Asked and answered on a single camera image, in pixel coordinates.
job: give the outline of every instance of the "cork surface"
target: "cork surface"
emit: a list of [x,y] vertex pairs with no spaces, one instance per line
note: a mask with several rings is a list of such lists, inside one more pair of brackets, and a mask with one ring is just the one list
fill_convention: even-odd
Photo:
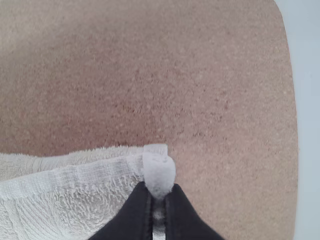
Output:
[[0,152],[150,143],[226,239],[292,239],[296,107],[272,0],[0,1]]

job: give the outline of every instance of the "white fabric tab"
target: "white fabric tab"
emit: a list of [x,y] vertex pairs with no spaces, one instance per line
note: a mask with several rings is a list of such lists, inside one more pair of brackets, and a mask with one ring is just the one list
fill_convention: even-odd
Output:
[[172,190],[176,178],[176,165],[168,156],[167,145],[144,146],[142,163],[146,187],[154,198],[162,200]]

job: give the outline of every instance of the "white towel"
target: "white towel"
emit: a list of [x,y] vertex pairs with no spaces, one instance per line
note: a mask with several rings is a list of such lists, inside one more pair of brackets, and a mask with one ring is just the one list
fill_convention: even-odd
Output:
[[49,158],[1,154],[0,239],[88,239],[144,180],[143,152],[168,155],[168,148],[112,147]]

